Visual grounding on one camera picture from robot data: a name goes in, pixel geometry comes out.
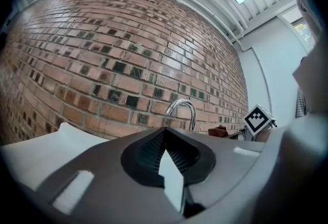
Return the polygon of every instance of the white cube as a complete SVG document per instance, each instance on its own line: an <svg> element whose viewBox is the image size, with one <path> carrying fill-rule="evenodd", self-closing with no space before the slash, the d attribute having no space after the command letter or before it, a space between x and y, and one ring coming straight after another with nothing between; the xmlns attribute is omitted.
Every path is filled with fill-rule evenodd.
<svg viewBox="0 0 328 224"><path fill-rule="evenodd" d="M243 118L250 133L255 136L263 128L265 128L271 121L276 118L263 106L257 104L244 118Z"/></svg>

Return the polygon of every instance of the faucet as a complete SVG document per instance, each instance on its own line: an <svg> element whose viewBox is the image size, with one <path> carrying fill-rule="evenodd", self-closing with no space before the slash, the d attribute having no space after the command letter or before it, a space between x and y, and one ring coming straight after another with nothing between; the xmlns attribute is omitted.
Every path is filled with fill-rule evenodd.
<svg viewBox="0 0 328 224"><path fill-rule="evenodd" d="M191 119L190 119L190 125L189 125L189 131L194 131L195 123L196 123L196 108L194 104L188 100L188 99L178 99L170 104L168 109L166 110L167 115L171 115L173 112L173 109L175 109L177 106L180 105L186 105L190 108L191 111Z"/></svg>

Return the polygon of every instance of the striped fabric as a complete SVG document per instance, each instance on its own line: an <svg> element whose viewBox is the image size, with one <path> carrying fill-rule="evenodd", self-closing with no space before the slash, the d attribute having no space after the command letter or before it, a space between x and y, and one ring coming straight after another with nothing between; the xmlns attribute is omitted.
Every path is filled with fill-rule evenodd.
<svg viewBox="0 0 328 224"><path fill-rule="evenodd" d="M310 107L306 102L302 90L298 88L295 117L298 118L301 116L305 116L309 113L310 113Z"/></svg>

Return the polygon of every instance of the window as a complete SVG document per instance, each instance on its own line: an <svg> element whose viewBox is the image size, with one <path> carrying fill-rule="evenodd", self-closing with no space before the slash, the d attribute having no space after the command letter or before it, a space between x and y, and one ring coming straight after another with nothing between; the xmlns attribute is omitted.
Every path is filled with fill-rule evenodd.
<svg viewBox="0 0 328 224"><path fill-rule="evenodd" d="M304 41L308 45L313 47L314 39L312 37L311 31L309 29L307 22L303 18L301 18L301 19L293 22L292 25L294 26L295 30L302 36Z"/></svg>

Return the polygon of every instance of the brick wall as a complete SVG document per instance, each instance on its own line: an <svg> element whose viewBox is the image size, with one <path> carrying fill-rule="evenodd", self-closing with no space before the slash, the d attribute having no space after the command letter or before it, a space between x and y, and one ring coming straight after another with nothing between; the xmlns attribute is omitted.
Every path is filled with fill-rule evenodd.
<svg viewBox="0 0 328 224"><path fill-rule="evenodd" d="M12 24L1 52L5 143L60 123L121 137L147 127L243 127L247 91L235 50L205 19L174 0L40 0Z"/></svg>

